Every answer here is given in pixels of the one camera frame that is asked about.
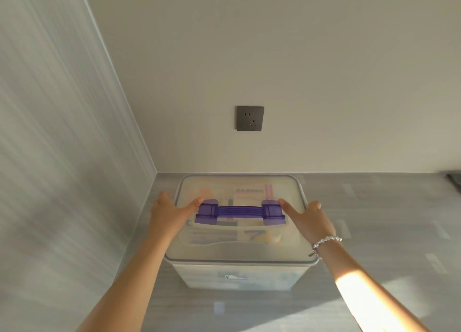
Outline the person's left hand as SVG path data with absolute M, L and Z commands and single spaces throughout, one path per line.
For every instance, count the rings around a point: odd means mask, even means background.
M 151 208 L 147 237 L 156 241 L 170 243 L 189 218 L 179 218 L 177 206 L 167 191 L 162 191 Z

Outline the person's right hand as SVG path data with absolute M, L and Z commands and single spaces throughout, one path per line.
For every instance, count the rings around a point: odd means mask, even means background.
M 321 240 L 336 236 L 336 229 L 321 208 L 319 201 L 310 202 L 305 211 L 306 223 L 294 223 L 300 234 L 314 245 Z

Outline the translucent box lid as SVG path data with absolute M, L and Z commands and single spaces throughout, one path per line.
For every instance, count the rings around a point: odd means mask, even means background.
M 177 189 L 175 205 L 215 199 L 219 206 L 261 206 L 288 201 L 299 212 L 307 206 L 298 180 L 284 174 L 190 174 Z M 261 219 L 220 218 L 217 225 L 195 223 L 193 213 L 171 242 L 166 259 L 175 263 L 314 265 L 312 247 L 286 215 L 286 224 L 264 226 Z

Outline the person's right forearm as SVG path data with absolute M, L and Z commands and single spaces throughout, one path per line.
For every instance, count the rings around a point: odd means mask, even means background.
M 362 332 L 431 332 L 377 282 L 340 241 L 322 242 L 316 251 Z

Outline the person's left forearm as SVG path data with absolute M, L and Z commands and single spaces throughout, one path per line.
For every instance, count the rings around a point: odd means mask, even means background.
M 159 267 L 171 240 L 165 234 L 149 235 L 76 332 L 141 332 Z

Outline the translucent plastic storage box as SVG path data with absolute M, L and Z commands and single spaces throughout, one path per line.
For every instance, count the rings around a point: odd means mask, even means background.
M 289 291 L 309 265 L 229 265 L 172 263 L 192 289 Z

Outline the grey wall socket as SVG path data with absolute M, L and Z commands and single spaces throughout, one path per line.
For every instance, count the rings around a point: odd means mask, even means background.
M 265 108 L 263 106 L 237 106 L 235 128 L 237 131 L 262 131 Z

